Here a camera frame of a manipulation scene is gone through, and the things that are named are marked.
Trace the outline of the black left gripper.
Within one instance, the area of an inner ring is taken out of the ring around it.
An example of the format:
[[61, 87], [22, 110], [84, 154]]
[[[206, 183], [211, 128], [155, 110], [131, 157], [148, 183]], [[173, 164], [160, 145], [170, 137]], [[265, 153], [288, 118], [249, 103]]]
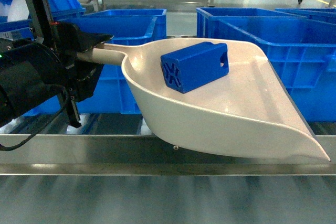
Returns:
[[36, 41], [48, 47], [56, 55], [56, 61], [66, 69], [68, 80], [65, 91], [58, 95], [58, 101], [61, 106], [65, 106], [69, 124], [80, 127], [80, 116], [75, 102], [93, 96], [103, 64], [75, 62], [75, 54], [107, 42], [113, 35], [88, 33], [76, 24], [55, 22], [47, 0], [25, 1], [33, 22]]

